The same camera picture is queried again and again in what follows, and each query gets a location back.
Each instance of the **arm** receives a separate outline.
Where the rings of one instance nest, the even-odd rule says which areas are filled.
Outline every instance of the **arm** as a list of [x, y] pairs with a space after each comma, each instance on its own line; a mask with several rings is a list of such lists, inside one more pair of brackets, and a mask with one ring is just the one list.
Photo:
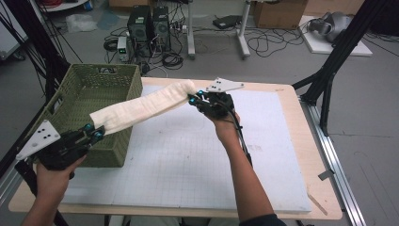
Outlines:
[[231, 117], [224, 121], [210, 120], [214, 123], [217, 137], [226, 149], [230, 160], [240, 221], [274, 214], [270, 200], [243, 152], [234, 124], [230, 122]]
[[53, 225], [56, 209], [61, 203], [73, 172], [85, 159], [78, 159], [63, 171], [48, 170], [41, 163], [37, 165], [38, 196], [26, 215], [22, 225]]

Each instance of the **cutting mat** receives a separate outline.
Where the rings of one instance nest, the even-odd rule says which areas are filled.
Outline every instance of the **cutting mat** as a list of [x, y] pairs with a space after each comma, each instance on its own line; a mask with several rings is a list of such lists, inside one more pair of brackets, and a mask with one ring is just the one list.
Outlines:
[[[146, 86], [143, 95], [160, 88]], [[229, 93], [254, 169], [275, 210], [311, 211], [279, 96]], [[135, 125], [123, 168], [77, 169], [76, 175], [65, 203], [236, 208], [228, 157], [213, 124], [191, 105]]]

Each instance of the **wooden table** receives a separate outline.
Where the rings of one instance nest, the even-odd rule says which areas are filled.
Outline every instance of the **wooden table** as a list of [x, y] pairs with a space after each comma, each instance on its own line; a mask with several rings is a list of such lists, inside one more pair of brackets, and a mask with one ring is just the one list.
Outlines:
[[[142, 78], [144, 86], [164, 86], [178, 79]], [[211, 82], [193, 80], [197, 87], [207, 87]], [[245, 83], [247, 90], [276, 92], [287, 121], [290, 136], [295, 148], [299, 167], [302, 171], [311, 212], [306, 214], [278, 213], [280, 218], [294, 219], [340, 219], [343, 214], [330, 179], [321, 181], [318, 175], [326, 171], [316, 143], [311, 134], [301, 105], [294, 89], [289, 85]], [[29, 211], [34, 196], [25, 182], [22, 182], [11, 202], [9, 210], [13, 212]], [[237, 218], [235, 210], [188, 209], [118, 205], [65, 204], [59, 206], [61, 213], [85, 213], [106, 215], [147, 215], [205, 218]]]

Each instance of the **wicker basket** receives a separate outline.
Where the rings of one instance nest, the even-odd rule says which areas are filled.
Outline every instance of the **wicker basket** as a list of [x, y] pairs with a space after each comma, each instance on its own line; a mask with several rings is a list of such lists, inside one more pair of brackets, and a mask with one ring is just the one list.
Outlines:
[[[90, 113], [141, 95], [143, 86], [136, 65], [72, 64], [60, 88], [36, 121], [32, 134], [43, 120], [58, 133], [93, 123]], [[105, 136], [88, 152], [81, 167], [122, 167], [132, 128]]]

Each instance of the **cloth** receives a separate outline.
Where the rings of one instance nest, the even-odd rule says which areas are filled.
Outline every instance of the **cloth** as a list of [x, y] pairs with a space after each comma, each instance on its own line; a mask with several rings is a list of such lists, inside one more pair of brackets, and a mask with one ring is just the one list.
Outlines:
[[134, 124], [165, 113], [188, 101], [197, 92], [191, 80], [183, 80], [130, 101], [108, 106], [90, 114], [96, 128], [102, 125], [110, 135]]

